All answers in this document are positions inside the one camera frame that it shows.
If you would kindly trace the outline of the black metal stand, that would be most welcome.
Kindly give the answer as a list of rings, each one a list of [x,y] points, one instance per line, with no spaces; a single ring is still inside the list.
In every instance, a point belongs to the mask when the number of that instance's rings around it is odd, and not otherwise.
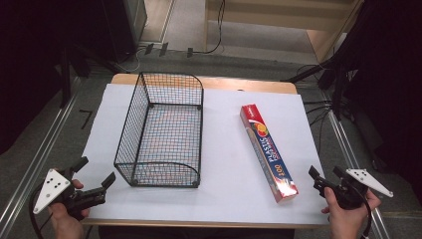
[[[304,72],[283,80],[283,83],[295,84],[305,78],[322,71],[322,75],[317,80],[317,85],[321,90],[328,90],[333,87],[331,95],[331,110],[337,120],[341,120],[341,99],[344,86],[347,80],[347,70],[344,64],[337,57],[330,57],[320,64],[312,65]]]
[[[78,44],[68,43],[61,48],[60,69],[61,69],[61,90],[62,100],[60,108],[63,109],[71,100],[71,68],[74,68],[78,76],[87,77],[90,68],[86,58],[108,69],[113,74],[121,73],[121,70],[94,51]]]

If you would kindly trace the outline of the person's left hand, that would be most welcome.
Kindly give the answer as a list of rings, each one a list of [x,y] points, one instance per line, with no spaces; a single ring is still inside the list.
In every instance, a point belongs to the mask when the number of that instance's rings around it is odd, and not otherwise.
[[[52,214],[52,225],[56,239],[85,239],[83,224],[68,214],[63,203],[54,203],[48,207]]]

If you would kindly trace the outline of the white table cover sheet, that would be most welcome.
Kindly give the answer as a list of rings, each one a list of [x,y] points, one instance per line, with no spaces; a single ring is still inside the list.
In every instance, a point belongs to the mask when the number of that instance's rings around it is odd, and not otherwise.
[[[269,128],[298,195],[277,202],[240,119],[254,104]],[[89,224],[323,227],[325,202],[313,187],[310,167],[320,162],[298,95],[207,90],[201,182],[196,188],[131,187],[118,177],[105,204],[92,208]]]

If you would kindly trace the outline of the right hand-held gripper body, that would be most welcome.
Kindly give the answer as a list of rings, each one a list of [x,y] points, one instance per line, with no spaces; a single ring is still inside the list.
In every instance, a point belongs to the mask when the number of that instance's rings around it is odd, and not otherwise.
[[[393,197],[391,190],[387,189],[366,169],[345,169],[347,177],[339,180],[339,184],[334,184],[327,179],[323,181],[314,181],[314,189],[324,197],[324,189],[329,187],[333,190],[338,205],[342,209],[352,210],[359,208],[364,203],[364,196],[368,189],[374,189],[387,197]]]

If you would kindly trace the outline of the light wooden steps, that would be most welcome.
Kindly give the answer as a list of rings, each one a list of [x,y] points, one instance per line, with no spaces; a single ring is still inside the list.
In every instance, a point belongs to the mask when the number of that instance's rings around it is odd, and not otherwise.
[[[305,29],[321,63],[357,18],[364,0],[225,0],[232,23]]]

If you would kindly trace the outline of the red blue plastic wrap box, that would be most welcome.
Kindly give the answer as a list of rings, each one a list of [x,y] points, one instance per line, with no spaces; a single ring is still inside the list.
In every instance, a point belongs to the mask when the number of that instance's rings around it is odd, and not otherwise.
[[[240,118],[277,203],[299,194],[256,105],[241,106]]]

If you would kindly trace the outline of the dark cabinet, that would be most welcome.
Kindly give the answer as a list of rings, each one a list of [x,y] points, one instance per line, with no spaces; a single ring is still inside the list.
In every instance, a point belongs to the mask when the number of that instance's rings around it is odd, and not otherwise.
[[[144,0],[102,2],[111,40],[111,58],[117,63],[122,63],[137,51],[147,20]]]

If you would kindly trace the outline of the person's right hand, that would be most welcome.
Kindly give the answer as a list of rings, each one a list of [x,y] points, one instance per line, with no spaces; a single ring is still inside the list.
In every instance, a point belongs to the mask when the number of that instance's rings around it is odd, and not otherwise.
[[[342,209],[336,200],[333,190],[329,187],[324,189],[324,197],[327,207],[320,212],[328,215],[329,239],[357,239],[359,230],[363,222],[381,204],[381,200],[370,190],[367,190],[365,199],[369,209],[363,204],[353,210]]]

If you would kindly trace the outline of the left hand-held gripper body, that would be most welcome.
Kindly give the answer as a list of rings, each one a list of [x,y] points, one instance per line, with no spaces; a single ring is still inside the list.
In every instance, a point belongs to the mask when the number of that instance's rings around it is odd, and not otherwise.
[[[32,212],[39,214],[52,204],[62,203],[70,216],[83,220],[83,210],[106,202],[106,180],[98,188],[82,191],[75,187],[72,176],[71,170],[59,172],[54,168],[50,169],[41,184]]]

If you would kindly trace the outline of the black curtain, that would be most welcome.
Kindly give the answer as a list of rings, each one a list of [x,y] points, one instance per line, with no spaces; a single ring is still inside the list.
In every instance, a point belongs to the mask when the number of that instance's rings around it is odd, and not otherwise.
[[[344,96],[380,169],[422,202],[422,0],[364,0],[340,58],[356,74]]]
[[[0,154],[56,94],[70,97],[68,68],[86,77],[82,43],[95,0],[0,0]]]

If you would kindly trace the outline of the aluminium floor rail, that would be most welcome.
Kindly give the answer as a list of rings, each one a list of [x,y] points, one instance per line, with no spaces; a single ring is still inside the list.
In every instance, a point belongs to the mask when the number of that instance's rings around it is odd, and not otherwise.
[[[345,119],[338,120],[333,110],[327,113],[327,117],[335,134],[338,147],[341,150],[341,157],[336,159],[332,165],[341,166],[343,169],[368,169],[370,165],[359,161],[356,151],[350,144],[350,137],[343,127]],[[375,209],[372,215],[371,239],[391,239],[379,209]]]
[[[12,147],[0,155],[0,239],[7,239],[48,160],[86,79],[71,80],[71,98],[58,107],[54,97]]]

